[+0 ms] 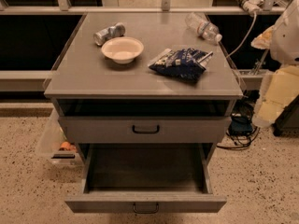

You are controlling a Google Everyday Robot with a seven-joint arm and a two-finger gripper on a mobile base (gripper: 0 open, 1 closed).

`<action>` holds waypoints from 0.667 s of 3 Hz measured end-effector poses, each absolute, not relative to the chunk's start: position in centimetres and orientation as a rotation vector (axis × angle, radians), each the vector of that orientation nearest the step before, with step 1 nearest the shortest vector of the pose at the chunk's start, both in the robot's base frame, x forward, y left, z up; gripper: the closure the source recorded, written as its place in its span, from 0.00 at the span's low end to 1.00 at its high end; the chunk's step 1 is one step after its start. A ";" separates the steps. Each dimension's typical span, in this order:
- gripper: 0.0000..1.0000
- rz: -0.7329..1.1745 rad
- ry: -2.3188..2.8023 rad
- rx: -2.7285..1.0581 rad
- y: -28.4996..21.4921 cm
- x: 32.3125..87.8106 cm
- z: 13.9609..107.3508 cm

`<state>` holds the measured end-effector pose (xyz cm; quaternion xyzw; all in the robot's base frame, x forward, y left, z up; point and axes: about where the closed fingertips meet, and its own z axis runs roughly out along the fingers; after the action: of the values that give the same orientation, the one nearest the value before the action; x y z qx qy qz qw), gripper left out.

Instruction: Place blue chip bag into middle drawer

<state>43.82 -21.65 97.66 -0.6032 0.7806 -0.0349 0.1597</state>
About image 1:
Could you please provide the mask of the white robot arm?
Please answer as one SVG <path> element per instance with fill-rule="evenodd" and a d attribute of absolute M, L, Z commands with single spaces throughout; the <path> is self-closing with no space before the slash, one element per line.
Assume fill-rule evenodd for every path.
<path fill-rule="evenodd" d="M 293 0 L 271 28 L 270 55 L 281 66 L 266 72 L 252 122 L 260 128 L 275 123 L 299 95 L 299 0 Z"/>

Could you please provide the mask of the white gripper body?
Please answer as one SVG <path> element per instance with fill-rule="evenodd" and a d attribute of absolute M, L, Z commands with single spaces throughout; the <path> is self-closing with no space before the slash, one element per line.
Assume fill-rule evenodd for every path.
<path fill-rule="evenodd" d="M 260 97 L 254 106 L 253 124 L 260 128 L 274 124 L 298 95 L 298 66 L 285 65 L 276 72 L 267 72 L 262 80 Z"/>

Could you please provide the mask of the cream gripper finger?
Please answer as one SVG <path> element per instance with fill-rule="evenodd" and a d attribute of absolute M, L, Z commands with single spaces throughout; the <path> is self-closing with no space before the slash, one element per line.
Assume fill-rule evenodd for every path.
<path fill-rule="evenodd" d="M 256 49 L 269 49 L 272 42 L 274 26 L 268 27 L 261 34 L 251 41 L 251 45 Z"/>

